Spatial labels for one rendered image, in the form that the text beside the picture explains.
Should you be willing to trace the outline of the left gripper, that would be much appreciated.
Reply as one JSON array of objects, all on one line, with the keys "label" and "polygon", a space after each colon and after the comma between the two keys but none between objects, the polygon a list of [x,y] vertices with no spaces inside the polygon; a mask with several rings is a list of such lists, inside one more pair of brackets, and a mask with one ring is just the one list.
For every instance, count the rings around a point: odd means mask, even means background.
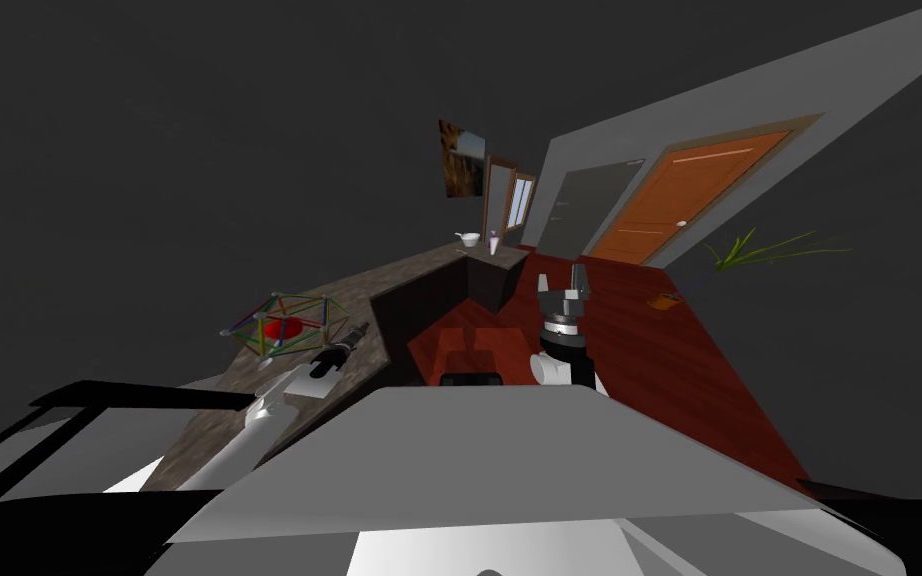
[{"label": "left gripper", "polygon": [[318,355],[319,365],[326,368],[341,368],[366,335],[369,326],[369,322],[353,326],[344,337],[327,345]]}]

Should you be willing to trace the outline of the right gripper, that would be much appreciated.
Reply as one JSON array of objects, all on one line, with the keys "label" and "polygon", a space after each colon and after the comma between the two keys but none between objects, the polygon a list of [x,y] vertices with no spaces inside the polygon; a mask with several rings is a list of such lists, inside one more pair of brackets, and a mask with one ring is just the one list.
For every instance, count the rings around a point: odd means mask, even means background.
[{"label": "right gripper", "polygon": [[537,299],[544,318],[580,318],[585,315],[585,302],[589,300],[589,284],[585,265],[575,263],[571,270],[571,289],[550,290],[545,273],[538,276]]}]

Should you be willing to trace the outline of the grey door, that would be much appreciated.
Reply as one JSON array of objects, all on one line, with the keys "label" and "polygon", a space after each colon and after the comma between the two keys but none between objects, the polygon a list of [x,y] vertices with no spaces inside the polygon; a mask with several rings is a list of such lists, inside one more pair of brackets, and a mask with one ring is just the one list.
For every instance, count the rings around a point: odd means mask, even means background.
[{"label": "grey door", "polygon": [[638,159],[567,172],[536,252],[576,260],[642,164]]}]

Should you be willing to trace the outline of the brown framed window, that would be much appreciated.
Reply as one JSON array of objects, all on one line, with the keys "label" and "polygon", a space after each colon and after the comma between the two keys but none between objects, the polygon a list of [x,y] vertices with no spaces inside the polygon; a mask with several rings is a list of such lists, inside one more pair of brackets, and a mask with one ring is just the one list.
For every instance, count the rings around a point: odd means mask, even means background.
[{"label": "brown framed window", "polygon": [[516,175],[507,213],[506,232],[522,227],[526,222],[526,214],[531,203],[535,182],[536,178],[533,176],[521,173]]}]

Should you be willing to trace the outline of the orange wooden door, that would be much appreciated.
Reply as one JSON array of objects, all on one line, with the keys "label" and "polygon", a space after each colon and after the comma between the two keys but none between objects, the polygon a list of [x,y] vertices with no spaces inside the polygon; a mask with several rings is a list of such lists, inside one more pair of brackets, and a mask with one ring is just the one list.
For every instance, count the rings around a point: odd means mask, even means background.
[{"label": "orange wooden door", "polygon": [[640,265],[673,239],[791,134],[789,129],[723,135],[660,158],[591,256]]}]

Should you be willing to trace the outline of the green plant in orange pot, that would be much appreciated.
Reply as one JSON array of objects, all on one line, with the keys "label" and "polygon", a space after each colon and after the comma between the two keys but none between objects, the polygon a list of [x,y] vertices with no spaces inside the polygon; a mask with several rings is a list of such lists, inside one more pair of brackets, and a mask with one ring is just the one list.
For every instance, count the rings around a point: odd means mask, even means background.
[{"label": "green plant in orange pot", "polygon": [[744,237],[737,237],[732,247],[724,252],[719,252],[714,246],[703,242],[702,245],[709,251],[713,258],[710,270],[697,280],[683,286],[676,286],[670,293],[661,293],[646,300],[646,304],[655,310],[671,310],[674,306],[684,301],[687,292],[694,290],[716,276],[733,268],[743,266],[772,263],[787,258],[794,258],[815,254],[834,254],[851,251],[851,248],[835,247],[836,237],[815,240],[816,230],[811,230],[795,237],[777,242],[775,244],[758,247],[752,246],[750,241],[756,229],[752,229]]}]

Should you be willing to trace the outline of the landscape picture on wall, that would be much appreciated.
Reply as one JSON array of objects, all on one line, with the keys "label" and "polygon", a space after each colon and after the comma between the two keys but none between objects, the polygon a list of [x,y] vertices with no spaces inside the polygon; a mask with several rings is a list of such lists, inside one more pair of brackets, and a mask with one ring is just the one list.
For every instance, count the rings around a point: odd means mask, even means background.
[{"label": "landscape picture on wall", "polygon": [[438,126],[447,197],[483,196],[486,139],[442,119]]}]

